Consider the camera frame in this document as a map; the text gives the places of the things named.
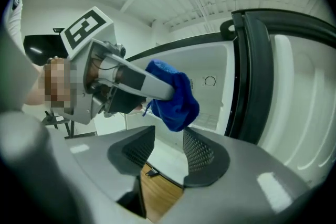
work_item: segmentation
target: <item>blue cloth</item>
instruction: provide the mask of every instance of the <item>blue cloth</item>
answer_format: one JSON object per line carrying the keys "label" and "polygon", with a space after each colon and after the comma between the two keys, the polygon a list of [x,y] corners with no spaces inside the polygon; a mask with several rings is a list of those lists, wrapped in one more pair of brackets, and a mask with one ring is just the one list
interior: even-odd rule
{"label": "blue cloth", "polygon": [[146,71],[175,89],[172,100],[152,100],[146,111],[151,106],[153,114],[161,118],[169,130],[173,132],[183,130],[196,119],[200,107],[192,95],[189,78],[185,73],[160,60],[152,60]]}

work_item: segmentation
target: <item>ceiling light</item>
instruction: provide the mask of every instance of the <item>ceiling light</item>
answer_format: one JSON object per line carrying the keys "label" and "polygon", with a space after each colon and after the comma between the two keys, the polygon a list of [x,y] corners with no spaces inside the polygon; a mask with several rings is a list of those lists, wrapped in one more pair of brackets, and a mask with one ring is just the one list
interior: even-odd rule
{"label": "ceiling light", "polygon": [[30,49],[31,49],[32,51],[38,53],[38,54],[42,54],[42,51],[40,51],[39,49],[36,49],[36,48],[33,48],[33,47],[31,47]]}

